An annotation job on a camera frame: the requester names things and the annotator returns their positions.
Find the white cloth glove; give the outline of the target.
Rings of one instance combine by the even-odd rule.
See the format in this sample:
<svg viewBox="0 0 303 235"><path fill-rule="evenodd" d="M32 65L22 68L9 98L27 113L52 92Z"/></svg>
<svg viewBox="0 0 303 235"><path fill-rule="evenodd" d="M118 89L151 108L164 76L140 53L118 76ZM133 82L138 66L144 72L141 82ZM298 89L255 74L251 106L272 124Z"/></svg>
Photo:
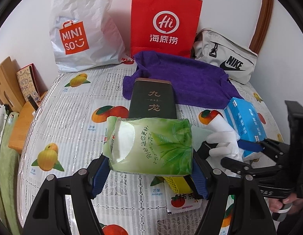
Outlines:
<svg viewBox="0 0 303 235"><path fill-rule="evenodd" d="M215 116L207 125L206 129L211 130L212 134L207 136L208 144L217 144L209 150L209 155L213 158L228 157L237 161L242 161L243 150L238 147L240 136L224 120L221 115Z"/></svg>

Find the blue tissue pack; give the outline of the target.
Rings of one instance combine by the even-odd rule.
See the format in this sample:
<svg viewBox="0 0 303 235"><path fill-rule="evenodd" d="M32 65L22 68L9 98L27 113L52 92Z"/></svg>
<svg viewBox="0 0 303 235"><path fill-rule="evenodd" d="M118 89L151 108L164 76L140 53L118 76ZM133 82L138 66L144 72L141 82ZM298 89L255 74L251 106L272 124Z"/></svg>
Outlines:
<svg viewBox="0 0 303 235"><path fill-rule="evenodd" d="M241 140L258 142L266 138L265 130L252 103L233 97L224 112L229 125Z"/></svg>

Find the yellow mesh pouch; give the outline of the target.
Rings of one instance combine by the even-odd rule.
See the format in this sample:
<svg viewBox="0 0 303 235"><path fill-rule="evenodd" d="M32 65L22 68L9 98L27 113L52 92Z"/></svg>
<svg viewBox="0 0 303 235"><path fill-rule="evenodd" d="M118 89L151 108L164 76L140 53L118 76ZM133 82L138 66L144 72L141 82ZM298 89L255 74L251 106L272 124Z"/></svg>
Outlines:
<svg viewBox="0 0 303 235"><path fill-rule="evenodd" d="M193 190L184 177L163 177L171 190L176 194L191 194Z"/></svg>

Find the white tomato sachet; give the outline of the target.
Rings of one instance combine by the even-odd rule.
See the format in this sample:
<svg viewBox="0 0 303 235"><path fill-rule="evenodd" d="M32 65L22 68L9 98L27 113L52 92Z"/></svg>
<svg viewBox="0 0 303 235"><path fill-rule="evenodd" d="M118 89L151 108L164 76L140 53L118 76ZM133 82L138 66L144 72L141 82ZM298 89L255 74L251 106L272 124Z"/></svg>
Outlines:
<svg viewBox="0 0 303 235"><path fill-rule="evenodd" d="M191 210L197 210L201 207L203 202L203 199L195 199L193 193L175 193L167 182L165 182L165 196L168 214L178 214Z"/></svg>

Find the green tissue pack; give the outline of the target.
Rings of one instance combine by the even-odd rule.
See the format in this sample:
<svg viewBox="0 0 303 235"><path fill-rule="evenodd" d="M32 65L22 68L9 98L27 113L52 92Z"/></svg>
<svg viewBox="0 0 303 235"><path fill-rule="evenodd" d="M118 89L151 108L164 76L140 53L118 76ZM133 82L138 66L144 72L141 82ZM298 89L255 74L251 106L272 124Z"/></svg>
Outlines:
<svg viewBox="0 0 303 235"><path fill-rule="evenodd" d="M156 176L192 172L193 147L188 119L108 117L103 155L113 171Z"/></svg>

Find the green cloth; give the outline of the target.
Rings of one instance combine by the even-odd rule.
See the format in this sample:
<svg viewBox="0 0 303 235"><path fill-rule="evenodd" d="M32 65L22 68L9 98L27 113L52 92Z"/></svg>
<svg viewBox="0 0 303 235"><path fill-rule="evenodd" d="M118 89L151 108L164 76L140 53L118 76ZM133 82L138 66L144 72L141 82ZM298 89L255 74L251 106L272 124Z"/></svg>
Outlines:
<svg viewBox="0 0 303 235"><path fill-rule="evenodd" d="M17 214L17 173L20 155L8 146L18 117L17 112L8 115L0 139L0 221L11 234L20 234L21 230Z"/></svg>

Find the fruit print tablecloth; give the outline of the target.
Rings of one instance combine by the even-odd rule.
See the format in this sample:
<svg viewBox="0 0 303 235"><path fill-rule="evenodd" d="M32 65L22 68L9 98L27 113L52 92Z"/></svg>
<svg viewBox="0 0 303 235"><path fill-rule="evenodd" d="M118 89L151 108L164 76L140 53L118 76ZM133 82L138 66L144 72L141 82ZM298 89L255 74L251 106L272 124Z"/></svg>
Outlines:
<svg viewBox="0 0 303 235"><path fill-rule="evenodd" d="M123 97L123 79L136 64L101 66L86 71L87 81L70 87L73 73L60 74L50 87L29 129L18 171L17 212L21 224L47 176L34 166L47 145L58 148L58 166L50 170L57 177L74 174L102 153L106 117L100 108L125 112L130 101ZM151 187L151 176L111 172L103 191L93 200L101 223L116 224L128 234L194 234L206 203L196 210L169 214L161 183Z"/></svg>

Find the purple towel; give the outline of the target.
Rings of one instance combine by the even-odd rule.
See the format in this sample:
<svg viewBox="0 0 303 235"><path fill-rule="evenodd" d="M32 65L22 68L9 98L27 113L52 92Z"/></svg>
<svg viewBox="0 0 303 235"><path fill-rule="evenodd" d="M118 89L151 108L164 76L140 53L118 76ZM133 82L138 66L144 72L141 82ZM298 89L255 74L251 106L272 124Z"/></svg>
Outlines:
<svg viewBox="0 0 303 235"><path fill-rule="evenodd" d="M232 98L242 98L220 67L155 51L142 51L133 58L137 69L123 79L122 94L127 100L138 78L171 82L180 105L224 109Z"/></svg>

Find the beige Nike waist bag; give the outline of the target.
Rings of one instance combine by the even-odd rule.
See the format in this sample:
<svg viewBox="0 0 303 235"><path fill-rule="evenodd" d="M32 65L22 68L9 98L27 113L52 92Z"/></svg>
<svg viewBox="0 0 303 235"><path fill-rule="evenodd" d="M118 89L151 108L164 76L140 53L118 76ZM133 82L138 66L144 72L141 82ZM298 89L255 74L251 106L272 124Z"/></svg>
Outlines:
<svg viewBox="0 0 303 235"><path fill-rule="evenodd" d="M254 72L257 54L211 28L202 29L193 45L196 60L220 67L229 78L247 84Z"/></svg>

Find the dark green tea tin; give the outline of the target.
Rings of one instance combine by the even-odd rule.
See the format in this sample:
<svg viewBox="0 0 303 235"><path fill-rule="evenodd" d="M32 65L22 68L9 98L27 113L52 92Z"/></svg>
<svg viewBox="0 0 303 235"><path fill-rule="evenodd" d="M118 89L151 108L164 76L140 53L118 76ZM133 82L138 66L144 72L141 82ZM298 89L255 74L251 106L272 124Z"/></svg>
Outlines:
<svg viewBox="0 0 303 235"><path fill-rule="evenodd" d="M169 81L157 79L136 79L128 117L176 119L172 84Z"/></svg>

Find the wooden chair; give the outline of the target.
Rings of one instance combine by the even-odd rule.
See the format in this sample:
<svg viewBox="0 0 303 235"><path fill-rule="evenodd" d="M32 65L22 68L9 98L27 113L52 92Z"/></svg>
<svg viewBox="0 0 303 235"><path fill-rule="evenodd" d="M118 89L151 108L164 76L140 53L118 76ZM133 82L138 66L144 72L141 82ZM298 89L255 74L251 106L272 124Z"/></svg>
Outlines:
<svg viewBox="0 0 303 235"><path fill-rule="evenodd" d="M21 154L34 118L34 108L29 102L25 101L22 95L17 81L17 71L16 61L12 61L10 57L0 63L0 105L7 105L9 111L19 114L9 138L8 146Z"/></svg>

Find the brown patterned box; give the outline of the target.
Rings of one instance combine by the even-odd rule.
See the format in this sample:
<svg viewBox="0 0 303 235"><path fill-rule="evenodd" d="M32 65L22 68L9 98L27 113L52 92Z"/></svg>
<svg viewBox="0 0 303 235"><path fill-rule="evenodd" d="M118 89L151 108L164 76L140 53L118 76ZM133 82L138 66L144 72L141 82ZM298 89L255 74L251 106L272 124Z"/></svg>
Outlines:
<svg viewBox="0 0 303 235"><path fill-rule="evenodd" d="M31 96L36 103L41 102L40 90L35 78L35 66L29 64L16 72L17 80L23 97L28 101Z"/></svg>

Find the red Haidilao paper bag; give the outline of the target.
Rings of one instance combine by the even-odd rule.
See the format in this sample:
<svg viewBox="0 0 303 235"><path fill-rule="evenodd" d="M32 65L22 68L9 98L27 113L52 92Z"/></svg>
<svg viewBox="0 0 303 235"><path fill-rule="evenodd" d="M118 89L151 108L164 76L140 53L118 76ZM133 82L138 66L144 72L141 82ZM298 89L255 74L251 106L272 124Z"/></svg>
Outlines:
<svg viewBox="0 0 303 235"><path fill-rule="evenodd" d="M131 56L156 51L189 58L202 0L132 0Z"/></svg>

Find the white Miniso plastic bag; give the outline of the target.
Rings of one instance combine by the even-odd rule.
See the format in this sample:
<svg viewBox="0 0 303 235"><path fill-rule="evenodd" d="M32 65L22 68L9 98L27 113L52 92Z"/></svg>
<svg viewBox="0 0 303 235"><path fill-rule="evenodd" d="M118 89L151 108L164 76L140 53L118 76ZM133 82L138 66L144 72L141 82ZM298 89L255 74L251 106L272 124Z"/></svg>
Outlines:
<svg viewBox="0 0 303 235"><path fill-rule="evenodd" d="M130 62L110 17L112 0L52 0L49 37L61 73Z"/></svg>

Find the brown wooden door frame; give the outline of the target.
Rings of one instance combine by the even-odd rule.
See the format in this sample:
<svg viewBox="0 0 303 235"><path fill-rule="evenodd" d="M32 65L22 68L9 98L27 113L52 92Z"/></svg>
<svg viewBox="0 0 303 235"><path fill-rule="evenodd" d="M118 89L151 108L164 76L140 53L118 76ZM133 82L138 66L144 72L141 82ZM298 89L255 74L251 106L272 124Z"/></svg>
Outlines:
<svg viewBox="0 0 303 235"><path fill-rule="evenodd" d="M249 49L259 54L271 22L274 0L262 0L256 28Z"/></svg>

